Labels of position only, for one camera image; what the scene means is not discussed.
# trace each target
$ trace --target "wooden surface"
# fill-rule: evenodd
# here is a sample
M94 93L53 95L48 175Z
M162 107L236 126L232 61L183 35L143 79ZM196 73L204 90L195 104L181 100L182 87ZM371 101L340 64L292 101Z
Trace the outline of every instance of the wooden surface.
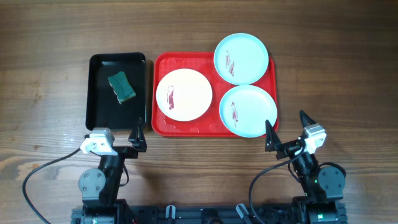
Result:
M299 110L322 124L320 162L347 170L350 223L398 222L398 4L395 1L13 0L0 4L0 222L40 223L22 196L25 176L83 141L88 61L94 54L214 51L235 32L260 38L277 69L283 141ZM116 133L127 144L128 133ZM163 138L126 161L130 205L236 205L252 178L278 163L264 139ZM82 205L78 153L34 175L28 194L52 223ZM303 195L287 168L261 178L255 202Z

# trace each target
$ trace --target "red tray edge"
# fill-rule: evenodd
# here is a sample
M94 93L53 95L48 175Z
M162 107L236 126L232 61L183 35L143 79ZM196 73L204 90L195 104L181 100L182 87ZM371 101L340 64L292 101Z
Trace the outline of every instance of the red tray edge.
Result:
M179 54L179 55L183 55L183 54L191 54L191 53L196 53L196 54L203 54L203 55L211 55L211 54L214 54L214 52L164 52L164 53L162 53L162 54L160 54L158 57L157 57L157 59L156 59L156 61L155 61L155 68L154 68L154 86L153 86L153 89L152 89L152 112L151 112L151 126L152 126L152 129L158 134L158 135L160 135L160 136L163 136L163 137L173 137L173 138L179 138L179 137L196 137L196 138L208 138L208 137L211 137L211 138L240 138L240 136L238 136L238 135L236 135L236 134L234 134L234 133L231 133L230 135L222 135L222 136L220 136L220 135L197 135L197 134L195 134L195 133L192 133L192 134L188 134L188 133L186 133L186 134L179 134L179 135L175 135L175 134L170 134L170 133L163 133L161 130L159 130L159 129L157 129L157 126L154 126L154 122L153 122L153 120L154 120L154 111L155 111L155 104L156 104L156 88L157 88L157 85L159 84L159 82L158 81L155 81L155 75L157 74L157 71L158 71L158 69L159 69L159 65L160 65L160 62L164 59L164 58L166 58L168 55L170 55L170 54ZM275 77L275 64L274 64L274 61L273 61L273 59L271 58L271 57L269 57L269 61L270 61L270 64L272 65L272 68L273 68L273 77L274 77L274 95L275 95L275 99L274 99L274 101L275 101L275 105L276 105L276 107L278 108L278 102L277 102L277 90L276 90L276 77ZM277 116L277 119L276 119L276 122L275 122L275 125L274 125L274 130L275 131L277 131L278 130L278 128L279 128L279 116ZM264 138L264 137L266 137L266 134L265 135L262 135L262 136L259 136L258 138Z

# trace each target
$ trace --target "light blue plate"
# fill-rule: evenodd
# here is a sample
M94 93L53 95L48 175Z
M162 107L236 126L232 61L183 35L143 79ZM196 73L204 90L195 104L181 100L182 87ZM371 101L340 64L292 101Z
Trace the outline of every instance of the light blue plate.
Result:
M221 99L220 118L238 136L255 138L267 132L267 119L271 125L275 124L277 108L274 99L262 88L236 86Z
M268 67L266 46L250 34L225 37L214 52L218 74L234 85L248 85L259 80Z

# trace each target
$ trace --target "cable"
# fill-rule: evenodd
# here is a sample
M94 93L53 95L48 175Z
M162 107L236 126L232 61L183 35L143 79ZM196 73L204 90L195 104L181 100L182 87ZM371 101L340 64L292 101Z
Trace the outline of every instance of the cable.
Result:
M300 183L299 178L296 177L296 175L295 175L295 174L293 173L293 171L290 169L290 163L287 164L287 169L289 170L290 174L292 174L292 177L294 177L294 179L295 179L298 183Z
M75 155L75 154L78 153L79 151L80 151L80 148L77 149L76 151L73 151L71 154L69 154L69 155L67 155L67 156L64 156L64 157L61 157L61 158L56 159L56 160L54 160L54 161L48 162L48 163L46 163L46 164L43 164L43 165L39 166L38 168L32 170L32 172L30 172L30 173L25 177L24 183L22 184L22 193L24 193L25 200L26 200L26 202L29 204L29 206L30 206L30 208L33 210L33 212L35 212L36 215L37 215L44 223L46 223L46 224L50 224L50 222L47 221L47 220L42 216L42 214L40 214L40 212L33 206L32 202L29 200L29 197L27 196L27 193L26 193L26 183L27 183L27 180L28 180L29 177L31 177L34 173L36 173L37 171L43 169L44 167L49 166L49 165L51 165L51 164L54 164L54 163L56 163L56 162L62 161L62 160L64 160L64 159L67 159L67 158L69 158L69 157Z
M320 164L320 165L318 166L318 170L321 169L321 166L325 166L325 165L336 167L337 169L339 169L339 170L343 173L344 178L346 177L346 170L344 170L344 168L342 168L342 167L341 167L340 165L338 165L338 164L335 164L334 162L324 162L324 163L322 163L322 164Z
M256 183L256 180L257 180L258 178L260 178L262 175L264 175L266 172L268 172L268 171L270 171L270 170L273 170L273 169L276 169L276 168L278 168L278 167L284 166L284 165L286 165L286 164L290 164L291 162L293 162L293 161L295 161L296 159L298 159L298 158L304 153L304 151L305 151L304 149L305 149L305 148L302 147L300 153L299 153L297 156L295 156L293 159L289 159L289 160L287 160L287 161L285 161L285 162L281 162L280 164L276 164L276 165L274 165L274 166L272 166L272 167L268 167L268 168L266 168L265 170L261 171L261 172L253 179L253 181L251 182L250 188L249 188L249 204L250 204L250 209L251 209L252 213L256 216L257 220L258 220L261 224L266 224L266 223L264 223L264 222L260 219L259 215L257 215L256 211L254 210L253 202L252 202L252 199L251 199L251 192L252 192L252 190L253 190L254 183Z
M119 187L124 187L129 183L129 172L127 172L127 167L125 164L123 164L123 170L125 171L126 175L127 175L127 182L124 184L119 184Z

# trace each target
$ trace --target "red tray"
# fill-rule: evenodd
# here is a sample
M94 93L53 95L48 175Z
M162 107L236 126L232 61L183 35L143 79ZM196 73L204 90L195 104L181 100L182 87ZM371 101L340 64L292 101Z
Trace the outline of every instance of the red tray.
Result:
M213 63L213 52L166 52L156 59L154 74L154 94L152 99L152 127L161 136L172 137L238 137L228 130L220 118L218 107L224 94L235 85L221 78ZM160 80L169 72L190 68L202 73L213 89L213 99L207 111L193 121L173 120L159 109L156 103L156 88ZM269 58L268 69L263 77L253 85L270 94L277 105L274 62ZM279 126L276 119L274 130Z

